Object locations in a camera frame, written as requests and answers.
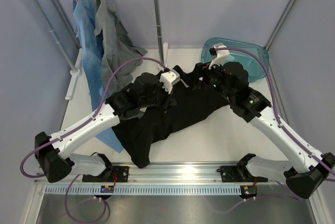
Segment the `black shirt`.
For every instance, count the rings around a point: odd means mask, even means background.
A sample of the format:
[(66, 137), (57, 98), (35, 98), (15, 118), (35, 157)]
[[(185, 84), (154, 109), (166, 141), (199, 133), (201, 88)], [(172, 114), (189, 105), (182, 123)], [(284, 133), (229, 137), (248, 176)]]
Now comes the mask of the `black shirt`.
[(193, 83), (193, 72), (185, 73), (178, 65), (173, 69), (181, 75), (181, 81), (174, 86), (175, 106), (166, 112), (150, 107), (142, 117), (128, 119), (112, 127), (132, 162), (140, 169), (150, 163), (153, 143), (205, 120), (214, 111), (228, 105), (222, 96), (207, 85), (197, 88)]

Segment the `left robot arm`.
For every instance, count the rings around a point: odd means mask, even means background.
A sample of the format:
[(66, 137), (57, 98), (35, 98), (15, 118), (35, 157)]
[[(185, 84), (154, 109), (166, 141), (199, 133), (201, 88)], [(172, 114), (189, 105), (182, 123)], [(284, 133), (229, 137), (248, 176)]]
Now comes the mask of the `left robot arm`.
[(101, 108), (72, 126), (51, 135), (37, 134), (35, 158), (48, 182), (59, 182), (68, 175), (81, 175), (89, 182), (108, 181), (114, 168), (106, 155), (82, 155), (76, 154), (75, 150), (102, 131), (111, 130), (139, 115), (142, 108), (168, 110), (174, 106), (173, 86), (179, 80), (180, 75), (172, 70), (157, 75), (143, 73), (120, 92), (108, 97)]

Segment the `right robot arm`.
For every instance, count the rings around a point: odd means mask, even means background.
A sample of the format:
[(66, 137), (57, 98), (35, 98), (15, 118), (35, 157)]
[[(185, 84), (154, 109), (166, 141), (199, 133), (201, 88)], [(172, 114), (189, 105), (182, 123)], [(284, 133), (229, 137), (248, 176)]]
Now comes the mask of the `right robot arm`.
[(197, 85), (224, 98), (238, 117), (266, 135), (287, 158), (274, 161), (247, 154), (237, 163), (238, 177), (284, 183), (298, 197), (308, 199), (334, 168), (334, 155), (313, 148), (283, 121), (274, 104), (249, 86), (248, 72), (240, 63), (198, 63), (193, 71)]

